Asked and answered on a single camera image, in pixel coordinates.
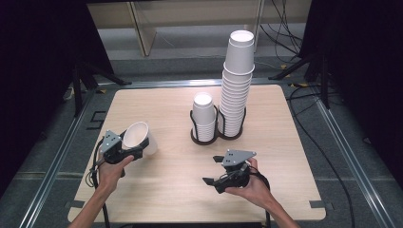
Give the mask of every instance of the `black stand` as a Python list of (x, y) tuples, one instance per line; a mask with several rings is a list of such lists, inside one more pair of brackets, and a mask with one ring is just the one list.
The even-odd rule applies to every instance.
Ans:
[(345, 1), (318, 1), (313, 0), (309, 9), (308, 20), (304, 32), (301, 51), (297, 63), (282, 71), (270, 80), (281, 80), (291, 72), (309, 63), (304, 78), (312, 82), (320, 76), (320, 97), (329, 108), (328, 101), (328, 62), (327, 56), (335, 48), (340, 34), (339, 21), (348, 10)]
[(75, 99), (75, 114), (77, 116), (81, 109), (83, 108), (83, 97), (81, 95), (81, 82), (85, 85), (87, 89), (95, 89), (98, 87), (98, 83), (94, 79), (90, 72), (95, 72), (108, 80), (116, 83), (119, 86), (131, 85), (131, 82), (123, 81), (117, 78), (113, 74), (109, 74), (100, 68), (97, 68), (89, 63), (78, 63), (73, 69), (73, 88), (74, 88), (74, 99)]
[(72, 82), (75, 97), (75, 116), (83, 107), (81, 82), (87, 89), (95, 89), (98, 83), (93, 75), (101, 75), (120, 85), (130, 85), (113, 74), (104, 44), (92, 20), (85, 2), (41, 0), (34, 2), (39, 12), (49, 20), (52, 33), (47, 34), (58, 42), (72, 68)]
[(324, 54), (310, 54), (305, 58), (302, 58), (297, 63), (292, 65), (290, 68), (283, 70), (280, 74), (275, 77), (269, 77), (270, 80), (281, 80), (288, 74), (294, 72), (298, 68), (308, 64), (308, 69), (305, 72), (304, 78), (308, 82), (312, 82), (317, 79), (317, 76), (320, 76), (320, 99), (326, 108), (330, 108), (329, 106), (329, 98), (328, 98), (328, 63), (327, 58)]

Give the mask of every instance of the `human hand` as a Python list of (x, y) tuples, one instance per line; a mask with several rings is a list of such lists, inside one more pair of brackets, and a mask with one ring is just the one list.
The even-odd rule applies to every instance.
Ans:
[[(250, 162), (251, 173), (257, 173), (258, 161), (253, 158), (248, 159), (248, 161)], [(267, 205), (270, 204), (271, 201), (274, 199), (273, 195), (271, 194), (267, 186), (264, 184), (264, 182), (255, 175), (249, 176), (249, 182), (245, 187), (243, 188), (227, 187), (225, 189), (225, 192), (232, 195), (243, 197), (262, 208), (266, 208)]]
[(130, 155), (116, 164), (110, 164), (107, 162), (102, 163), (98, 168), (100, 176), (98, 188), (104, 189), (108, 194), (115, 191), (124, 168), (133, 160), (134, 157)]
[[(258, 161), (251, 158), (248, 159), (251, 165), (251, 172), (258, 172)], [(269, 188), (255, 175), (249, 175), (249, 182), (244, 188), (227, 187), (226, 193), (243, 197), (255, 205), (264, 208), (273, 219), (278, 223), (278, 226), (283, 228), (298, 228), (299, 225), (287, 214), (284, 208), (276, 201), (270, 192)]]

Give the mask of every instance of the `wooden table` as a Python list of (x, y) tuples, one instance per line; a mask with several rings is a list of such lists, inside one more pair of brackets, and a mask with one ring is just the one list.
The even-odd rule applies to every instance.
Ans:
[[(213, 156), (227, 149), (257, 152), (259, 170), (270, 181), (272, 193), (296, 220), (325, 218), (321, 200), (296, 126), (278, 85), (251, 85), (242, 135), (234, 141), (218, 138), (197, 145), (190, 138), (189, 112), (198, 91), (213, 95), (220, 104), (220, 86), (127, 89), (116, 93), (101, 130), (122, 133), (143, 121), (150, 126), (159, 150), (134, 161), (107, 200), (112, 222), (264, 222), (263, 209), (245, 199), (218, 194), (202, 178), (218, 178), (224, 168)], [(87, 201), (94, 189), (79, 186), (75, 200)], [(80, 208), (71, 208), (73, 220)], [(96, 221), (104, 221), (102, 213)]]

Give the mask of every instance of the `aluminum rail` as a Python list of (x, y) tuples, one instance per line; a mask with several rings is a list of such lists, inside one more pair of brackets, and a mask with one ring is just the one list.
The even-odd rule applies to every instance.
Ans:
[[(312, 90), (315, 93), (318, 93), (316, 87), (313, 87)], [(336, 139), (338, 147), (340, 148), (341, 154), (343, 155), (345, 161), (347, 162), (350, 170), (355, 177), (355, 180), (361, 189), (365, 199), (371, 207), (371, 210), (374, 213), (376, 220), (378, 221), (380, 227), (385, 228), (393, 228), (396, 227), (394, 225), (393, 219), (388, 213), (385, 205), (382, 201), (382, 198), (379, 196), (378, 192), (374, 188), (361, 164), (355, 156), (355, 153), (346, 138), (343, 135), (340, 127), (338, 126), (335, 117), (333, 116), (331, 110), (327, 109), (322, 101), (317, 103), (320, 112), (323, 115), (326, 124), (328, 124), (333, 136)]]
[(62, 144), (60, 145), (55, 158), (53, 159), (52, 164), (50, 165), (49, 170), (47, 171), (44, 179), (42, 180), (41, 185), (39, 186), (38, 191), (36, 192), (33, 200), (31, 201), (29, 208), (21, 222), (20, 228), (28, 228), (32, 227), (35, 223), (36, 219), (38, 218), (39, 213), (45, 203), (45, 200), (48, 197), (48, 193), (53, 185), (57, 173), (60, 170), (60, 167), (65, 160), (66, 154), (71, 146), (71, 141), (73, 140), (81, 121), (83, 120), (83, 116), (86, 113), (86, 108), (90, 100), (92, 99), (93, 95), (95, 94), (95, 90), (90, 90), (87, 95), (86, 99), (84, 100), (84, 105), (81, 112), (74, 118), (72, 121), (70, 128), (68, 129), (67, 134), (65, 135)]

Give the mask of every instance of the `black cable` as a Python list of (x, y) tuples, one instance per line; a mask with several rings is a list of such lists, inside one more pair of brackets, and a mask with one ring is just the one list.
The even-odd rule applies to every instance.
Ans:
[(267, 37), (268, 37), (271, 41), (273, 41), (276, 45), (280, 45), (280, 46), (282, 46), (283, 48), (286, 48), (286, 49), (288, 49), (289, 51), (291, 51), (291, 52), (293, 52), (294, 54), (297, 55), (297, 52), (296, 52), (296, 51), (294, 51), (294, 50), (290, 49), (289, 47), (285, 46), (284, 44), (282, 44), (281, 42), (279, 42), (278, 40), (276, 40), (275, 38), (273, 38), (269, 33), (267, 33), (267, 31), (263, 28), (262, 25), (260, 25), (260, 28), (261, 28), (261, 30), (263, 30), (263, 32), (267, 35)]
[[(273, 6), (274, 6), (275, 9), (276, 9), (276, 12), (278, 13), (278, 17), (280, 18), (280, 24), (279, 24), (279, 27), (278, 27), (278, 31), (275, 31), (275, 32), (277, 33), (275, 43), (276, 43), (276, 44), (278, 43), (278, 37), (282, 34), (282, 33), (280, 32), (280, 31), (281, 31), (281, 28), (285, 28), (285, 30), (289, 33), (288, 37), (290, 38), (291, 43), (293, 44), (294, 49), (295, 49), (295, 51), (292, 50), (292, 52), (297, 55), (297, 54), (298, 54), (298, 50), (297, 50), (296, 46), (300, 49), (300, 45), (297, 43), (296, 39), (294, 38), (295, 36), (292, 35), (291, 31), (290, 31), (289, 28), (288, 28), (287, 14), (286, 14), (286, 10), (285, 10), (286, 1), (285, 1), (285, 0), (282, 1), (282, 14), (281, 14), (280, 11), (278, 10), (278, 7), (277, 7), (276, 3), (274, 2), (274, 0), (272, 0), (272, 3), (273, 3)], [(279, 58), (278, 53), (277, 53), (277, 46), (275, 46), (275, 52), (276, 52), (277, 57)], [(284, 61), (284, 60), (282, 60), (281, 58), (279, 58), (279, 59), (280, 59), (282, 62), (291, 63), (290, 61)]]
[(355, 227), (355, 216), (354, 216), (354, 211), (353, 211), (353, 203), (352, 203), (350, 194), (349, 194), (349, 192), (348, 192), (348, 190), (347, 190), (347, 187), (346, 187), (345, 184), (344, 184), (344, 181), (341, 179), (341, 177), (340, 177), (340, 176), (338, 175), (338, 173), (336, 172), (335, 167), (333, 166), (333, 164), (332, 164), (332, 162), (329, 160), (329, 158), (326, 156), (326, 154), (325, 154), (325, 152), (323, 151), (323, 149), (319, 146), (319, 144), (315, 141), (315, 139), (314, 139), (314, 138), (307, 132), (307, 130), (303, 127), (302, 123), (299, 121), (299, 119), (298, 119), (298, 117), (297, 117), (297, 115), (296, 115), (296, 111), (295, 111), (294, 108), (293, 108), (293, 105), (292, 105), (292, 102), (291, 102), (291, 101), (293, 100), (293, 95), (294, 95), (297, 91), (299, 91), (300, 89), (306, 88), (306, 87), (299, 87), (299, 88), (297, 88), (296, 90), (294, 90), (294, 91), (291, 93), (291, 95), (290, 95), (290, 100), (289, 100), (289, 101), (290, 101), (290, 109), (291, 109), (291, 111), (293, 112), (293, 116), (295, 117), (295, 119), (296, 119), (297, 123), (299, 124), (299, 126), (301, 127), (301, 129), (305, 132), (305, 134), (311, 139), (311, 141), (312, 141), (312, 142), (315, 144), (315, 146), (319, 149), (320, 153), (321, 153), (322, 156), (325, 158), (326, 162), (329, 163), (329, 165), (330, 165), (330, 167), (332, 168), (333, 172), (335, 173), (335, 175), (336, 175), (338, 181), (340, 182), (340, 184), (341, 184), (341, 186), (342, 186), (342, 188), (343, 188), (343, 190), (344, 190), (344, 193), (345, 193), (345, 195), (346, 195), (347, 201), (349, 202), (350, 215), (351, 215), (351, 223), (352, 223), (352, 227), (354, 228), (354, 227)]
[[(89, 173), (88, 173), (88, 174), (91, 174), (92, 183), (93, 183), (93, 186), (95, 187), (95, 189), (98, 188), (98, 179), (97, 179), (98, 170), (96, 168), (96, 166), (97, 166), (97, 154), (98, 154), (98, 149), (101, 146), (103, 141), (104, 141), (104, 139), (101, 139), (97, 143), (97, 146), (95, 147), (93, 160), (92, 160), (92, 167), (89, 169)], [(107, 214), (106, 203), (104, 203), (104, 205), (102, 207), (102, 210), (103, 210), (103, 213), (104, 213), (105, 227), (110, 228), (110, 222), (109, 222), (109, 216)]]

